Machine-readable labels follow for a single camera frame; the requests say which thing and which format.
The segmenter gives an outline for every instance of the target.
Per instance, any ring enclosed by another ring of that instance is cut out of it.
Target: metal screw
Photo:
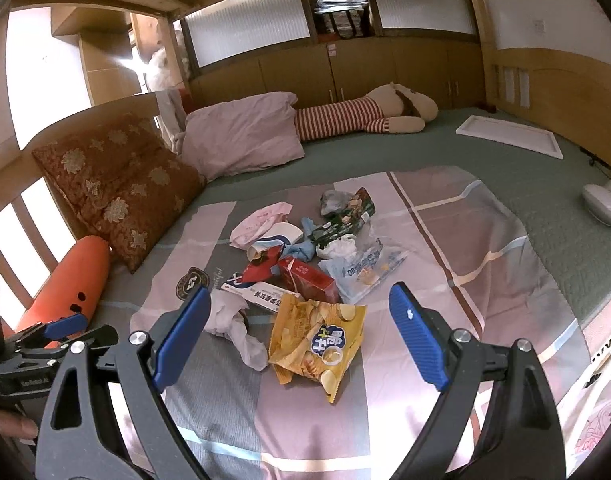
[[[130,343],[133,345],[140,345],[141,343],[145,343],[147,340],[147,334],[145,332],[134,332],[130,335]]]
[[[532,343],[527,339],[519,339],[517,341],[517,346],[522,352],[529,352],[532,349]]]
[[[466,329],[460,328],[455,330],[454,338],[460,343],[468,343],[470,342],[470,339],[472,339],[472,334],[470,334]]]
[[[70,347],[70,352],[72,352],[73,354],[80,354],[81,352],[83,352],[84,348],[85,343],[83,341],[75,341]]]

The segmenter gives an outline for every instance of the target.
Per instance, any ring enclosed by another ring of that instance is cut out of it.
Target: white tray
[[[559,144],[552,132],[525,126],[525,124],[472,115],[457,128],[457,134],[495,140],[503,144],[550,155],[554,158],[563,158]]]

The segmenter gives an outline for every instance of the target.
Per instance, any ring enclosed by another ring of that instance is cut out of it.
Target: striped plush toy
[[[301,142],[364,130],[375,134],[413,134],[433,120],[439,108],[428,96],[390,83],[365,97],[296,111]]]

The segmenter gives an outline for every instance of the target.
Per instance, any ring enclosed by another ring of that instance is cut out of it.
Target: yellow chip bag
[[[323,386],[334,402],[343,374],[363,341],[365,306],[300,301],[284,294],[269,341],[281,384],[297,373]]]

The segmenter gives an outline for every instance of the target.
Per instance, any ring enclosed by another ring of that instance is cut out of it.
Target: plaid blanket
[[[388,311],[392,284],[405,282],[452,328],[509,346],[535,346],[557,402],[589,364],[570,306],[534,252],[522,223],[475,176],[453,166],[377,173],[329,186],[287,189],[239,202],[191,207],[135,275],[115,269],[95,317],[124,333],[147,330],[182,301],[176,286],[191,267],[218,287],[247,263],[232,229],[274,202],[294,205],[289,221],[319,217],[327,189],[365,187],[377,214],[372,229],[410,253],[365,298],[364,341],[337,402],[301,377],[278,384],[271,367],[246,367],[234,346],[204,333],[165,402],[215,479],[389,479],[438,396],[421,379]],[[249,313],[250,333],[267,343],[272,317]],[[490,384],[482,384],[452,467],[466,463],[480,433]]]

